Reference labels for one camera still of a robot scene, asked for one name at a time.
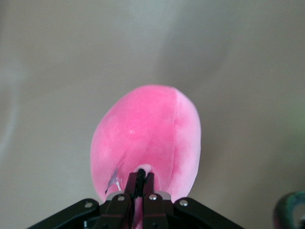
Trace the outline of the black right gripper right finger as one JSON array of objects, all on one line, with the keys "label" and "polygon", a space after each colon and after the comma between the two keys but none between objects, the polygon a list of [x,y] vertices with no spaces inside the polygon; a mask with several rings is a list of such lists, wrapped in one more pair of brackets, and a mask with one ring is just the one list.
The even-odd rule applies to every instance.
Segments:
[{"label": "black right gripper right finger", "polygon": [[143,185],[144,229],[240,229],[241,226],[200,202],[183,197],[175,202],[167,192],[154,190],[154,174]]}]

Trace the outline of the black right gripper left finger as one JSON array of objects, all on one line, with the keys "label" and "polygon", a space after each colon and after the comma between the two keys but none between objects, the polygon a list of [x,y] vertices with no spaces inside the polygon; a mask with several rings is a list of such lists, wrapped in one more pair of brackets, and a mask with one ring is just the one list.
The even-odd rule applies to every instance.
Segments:
[{"label": "black right gripper left finger", "polygon": [[103,204],[83,199],[30,226],[31,229],[131,229],[134,200],[141,194],[141,172],[130,173],[124,191],[111,193]]}]

